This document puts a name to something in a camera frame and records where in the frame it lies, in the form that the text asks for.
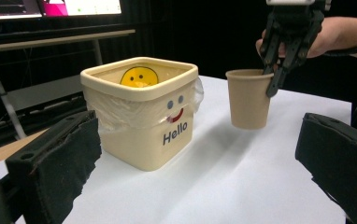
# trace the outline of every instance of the robotic arm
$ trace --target robotic arm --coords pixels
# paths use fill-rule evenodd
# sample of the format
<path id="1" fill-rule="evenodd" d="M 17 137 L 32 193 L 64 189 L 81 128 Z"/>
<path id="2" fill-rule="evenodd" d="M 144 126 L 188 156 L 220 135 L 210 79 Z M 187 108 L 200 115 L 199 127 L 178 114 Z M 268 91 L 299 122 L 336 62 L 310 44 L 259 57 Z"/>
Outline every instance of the robotic arm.
<path id="1" fill-rule="evenodd" d="M 274 96 L 284 79 L 307 59 L 307 52 L 321 31 L 323 11 L 329 10 L 332 0 L 266 0 L 274 7 L 268 16 L 263 44 L 260 47 L 264 74 L 275 72 L 266 91 Z M 284 58 L 278 57 L 280 43 L 286 45 Z"/>

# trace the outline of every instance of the monitor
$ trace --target monitor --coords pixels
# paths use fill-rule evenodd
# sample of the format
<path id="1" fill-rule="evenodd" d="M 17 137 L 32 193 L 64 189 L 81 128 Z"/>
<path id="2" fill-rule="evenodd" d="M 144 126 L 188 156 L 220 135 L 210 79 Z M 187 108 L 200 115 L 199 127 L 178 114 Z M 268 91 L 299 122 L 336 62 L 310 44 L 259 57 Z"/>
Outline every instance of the monitor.
<path id="1" fill-rule="evenodd" d="M 44 17 L 121 14 L 119 0 L 38 0 Z"/>
<path id="2" fill-rule="evenodd" d="M 41 16 L 36 0 L 0 0 L 0 20 Z"/>

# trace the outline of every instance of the cup rim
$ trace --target cup rim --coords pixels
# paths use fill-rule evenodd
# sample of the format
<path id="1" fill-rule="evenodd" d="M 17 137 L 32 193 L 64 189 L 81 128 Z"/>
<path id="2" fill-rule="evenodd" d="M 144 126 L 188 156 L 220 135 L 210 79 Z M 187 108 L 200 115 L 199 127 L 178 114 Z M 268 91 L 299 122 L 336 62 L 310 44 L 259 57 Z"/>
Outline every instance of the cup rim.
<path id="1" fill-rule="evenodd" d="M 274 75 L 273 73 L 262 75 L 262 73 L 262 69 L 235 69 L 227 71 L 225 76 L 232 79 L 264 79 Z"/>

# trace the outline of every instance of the yellow smiley face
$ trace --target yellow smiley face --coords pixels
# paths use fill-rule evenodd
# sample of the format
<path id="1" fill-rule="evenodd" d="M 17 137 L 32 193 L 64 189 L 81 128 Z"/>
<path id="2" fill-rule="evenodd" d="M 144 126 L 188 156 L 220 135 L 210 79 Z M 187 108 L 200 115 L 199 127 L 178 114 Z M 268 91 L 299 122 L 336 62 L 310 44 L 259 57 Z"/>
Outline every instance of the yellow smiley face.
<path id="1" fill-rule="evenodd" d="M 134 67 L 125 72 L 121 85 L 128 87 L 148 87 L 158 84 L 158 76 L 148 67 Z"/>

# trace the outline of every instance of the cartoon eye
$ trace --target cartoon eye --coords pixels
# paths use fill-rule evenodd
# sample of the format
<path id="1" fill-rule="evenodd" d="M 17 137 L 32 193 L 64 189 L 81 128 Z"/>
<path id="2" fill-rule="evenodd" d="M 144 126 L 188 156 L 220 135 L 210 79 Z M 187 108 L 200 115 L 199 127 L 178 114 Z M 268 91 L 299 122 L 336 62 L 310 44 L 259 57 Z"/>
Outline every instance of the cartoon eye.
<path id="1" fill-rule="evenodd" d="M 173 108 L 173 101 L 169 101 L 169 102 L 167 103 L 167 108 L 168 108 L 168 109 Z"/>
<path id="2" fill-rule="evenodd" d="M 178 103 L 181 104 L 184 101 L 184 96 L 180 95 L 178 98 Z"/>

